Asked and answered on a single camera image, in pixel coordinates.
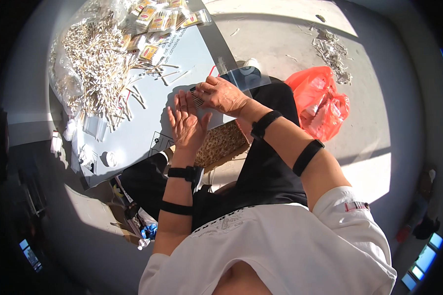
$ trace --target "right hand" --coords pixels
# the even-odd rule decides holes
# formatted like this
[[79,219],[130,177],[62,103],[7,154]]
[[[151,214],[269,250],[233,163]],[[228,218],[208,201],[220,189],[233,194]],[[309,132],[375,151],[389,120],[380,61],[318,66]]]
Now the right hand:
[[220,77],[208,76],[195,89],[195,96],[204,100],[202,108],[216,109],[235,118],[240,117],[242,108],[251,100],[235,85]]

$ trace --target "orange plastic bag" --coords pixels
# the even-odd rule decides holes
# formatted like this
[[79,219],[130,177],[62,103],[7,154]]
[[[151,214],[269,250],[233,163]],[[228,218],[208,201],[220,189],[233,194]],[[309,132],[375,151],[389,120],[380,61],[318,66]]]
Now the orange plastic bag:
[[309,68],[292,74],[285,83],[294,92],[302,129],[322,142],[340,131],[349,115],[349,99],[337,93],[331,68]]

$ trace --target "black wristband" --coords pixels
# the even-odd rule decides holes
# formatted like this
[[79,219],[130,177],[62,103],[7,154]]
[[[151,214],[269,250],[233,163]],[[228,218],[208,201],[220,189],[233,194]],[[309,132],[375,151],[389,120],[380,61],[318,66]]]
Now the black wristband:
[[195,168],[190,166],[186,168],[169,168],[167,176],[184,178],[186,181],[193,182],[195,180]]
[[282,117],[282,114],[277,110],[273,110],[260,118],[259,121],[253,122],[251,136],[256,140],[263,139],[264,134],[266,133],[266,128],[279,117]]
[[305,168],[307,167],[308,163],[310,163],[310,161],[312,160],[313,156],[315,156],[315,154],[324,147],[325,145],[318,139],[310,142],[301,152],[301,155],[297,158],[297,161],[295,161],[294,167],[292,167],[292,171],[294,171],[294,173],[300,177],[302,175],[302,172],[304,172]]
[[177,205],[162,200],[160,203],[160,209],[166,212],[179,214],[179,215],[188,215],[188,216],[191,216],[192,213],[194,212],[192,206]]

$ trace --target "person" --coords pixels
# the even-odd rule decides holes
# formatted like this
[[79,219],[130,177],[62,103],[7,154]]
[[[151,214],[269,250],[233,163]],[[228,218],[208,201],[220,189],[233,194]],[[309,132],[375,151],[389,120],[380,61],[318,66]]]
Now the person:
[[[251,94],[219,77],[196,86],[204,107],[256,129],[228,193],[192,194],[189,173],[164,178],[161,154],[123,173],[159,222],[139,294],[389,294],[397,273],[387,239],[337,160],[300,128],[290,87],[273,78]],[[171,168],[189,171],[210,114],[197,118],[189,92],[174,104]]]

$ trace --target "finger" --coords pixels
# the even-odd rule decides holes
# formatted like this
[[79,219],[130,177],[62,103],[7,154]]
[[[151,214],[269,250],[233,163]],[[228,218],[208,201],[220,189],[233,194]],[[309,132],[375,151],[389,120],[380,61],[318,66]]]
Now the finger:
[[192,98],[192,93],[190,91],[187,91],[186,100],[187,100],[187,110],[189,111],[189,114],[197,115],[197,109],[195,108],[194,99]]
[[172,113],[171,107],[167,107],[167,115],[169,117],[169,122],[171,123],[171,127],[174,128],[176,126],[176,118],[174,118],[174,114]]
[[203,103],[200,107],[202,109],[206,109],[206,108],[211,108],[212,106],[210,105],[210,103]]
[[175,110],[176,110],[176,121],[177,121],[177,122],[180,121],[180,117],[181,117],[181,115],[180,115],[179,101],[180,101],[180,99],[179,99],[179,94],[176,94],[176,95],[174,96],[174,108],[175,108]]
[[212,113],[206,113],[203,117],[202,117],[202,130],[204,132],[207,132],[207,128],[208,128],[208,123],[210,123],[210,119],[212,118],[213,114]]
[[187,110],[186,93],[182,90],[179,90],[179,106],[181,117],[187,118],[189,116],[189,111]]
[[201,90],[207,93],[212,93],[213,89],[215,87],[211,84],[208,84],[207,82],[200,82],[199,84],[195,85],[196,90]]
[[205,82],[207,82],[208,84],[211,84],[213,86],[215,86],[219,83],[218,79],[213,76],[208,76],[207,79],[205,80]]
[[196,97],[201,98],[204,102],[207,102],[210,99],[210,95],[206,92],[195,90],[194,94]]

